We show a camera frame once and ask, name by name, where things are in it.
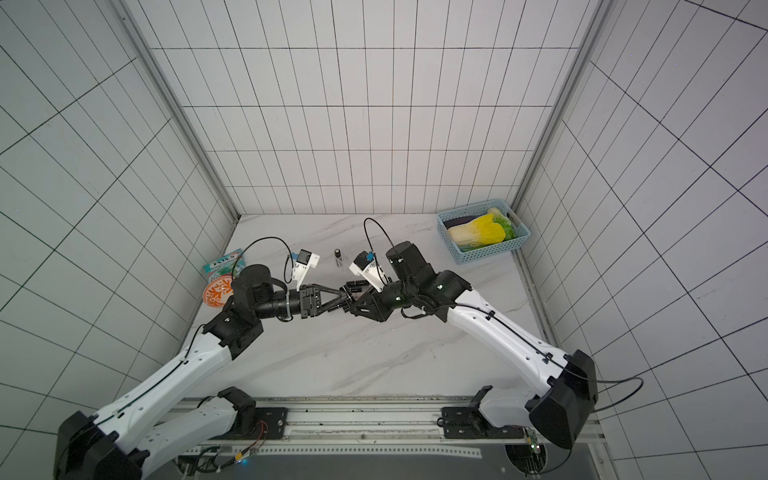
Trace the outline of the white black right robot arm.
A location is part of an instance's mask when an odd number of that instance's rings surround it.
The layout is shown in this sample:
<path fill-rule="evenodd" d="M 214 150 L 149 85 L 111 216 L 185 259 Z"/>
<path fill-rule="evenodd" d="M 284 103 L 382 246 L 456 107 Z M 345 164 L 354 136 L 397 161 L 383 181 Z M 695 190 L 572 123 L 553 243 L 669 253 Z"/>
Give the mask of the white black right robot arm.
<path fill-rule="evenodd" d="M 526 383 L 488 389 L 479 398 L 481 419 L 496 428 L 532 427 L 550 443 L 572 448 L 598 400 L 594 360 L 530 334 L 455 272 L 435 271 L 409 241 L 392 247 L 386 257 L 397 276 L 391 282 L 371 252 L 361 252 L 350 264 L 351 273 L 370 285 L 351 304 L 350 313 L 384 322 L 398 309 L 416 307 L 474 337 Z"/>

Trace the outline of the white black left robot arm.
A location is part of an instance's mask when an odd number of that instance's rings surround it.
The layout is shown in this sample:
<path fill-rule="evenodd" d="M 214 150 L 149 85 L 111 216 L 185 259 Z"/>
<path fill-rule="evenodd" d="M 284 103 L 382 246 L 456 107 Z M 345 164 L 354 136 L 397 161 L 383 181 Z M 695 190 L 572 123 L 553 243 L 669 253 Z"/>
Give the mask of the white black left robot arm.
<path fill-rule="evenodd" d="M 339 289 L 317 284 L 291 289 L 268 267 L 245 267 L 232 281 L 222 310 L 197 330 L 167 364 L 91 415 L 76 412 L 57 433 L 56 479 L 144 479 L 163 464 L 212 438 L 254 444 L 282 436 L 278 411 L 228 387 L 172 420 L 165 415 L 203 380 L 245 351 L 268 318 L 311 318 L 347 309 L 366 288 L 351 281 Z"/>

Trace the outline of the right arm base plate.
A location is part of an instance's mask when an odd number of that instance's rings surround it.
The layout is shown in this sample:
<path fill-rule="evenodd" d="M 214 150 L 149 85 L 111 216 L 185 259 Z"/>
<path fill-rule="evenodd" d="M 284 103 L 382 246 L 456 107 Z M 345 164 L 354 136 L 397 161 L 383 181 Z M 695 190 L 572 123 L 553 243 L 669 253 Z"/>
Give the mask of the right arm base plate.
<path fill-rule="evenodd" d="M 521 427 L 493 426 L 476 407 L 444 407 L 437 426 L 446 439 L 453 440 L 514 440 L 525 436 L 525 429 Z"/>

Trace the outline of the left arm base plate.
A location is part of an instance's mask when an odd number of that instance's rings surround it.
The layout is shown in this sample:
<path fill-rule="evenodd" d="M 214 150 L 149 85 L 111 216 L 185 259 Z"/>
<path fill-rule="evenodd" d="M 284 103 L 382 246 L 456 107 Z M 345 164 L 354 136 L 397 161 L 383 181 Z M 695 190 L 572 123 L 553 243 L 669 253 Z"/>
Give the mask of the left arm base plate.
<path fill-rule="evenodd" d="M 284 437 L 288 409 L 283 407 L 249 407 L 239 411 L 231 429 L 225 434 L 235 440 L 280 440 Z"/>

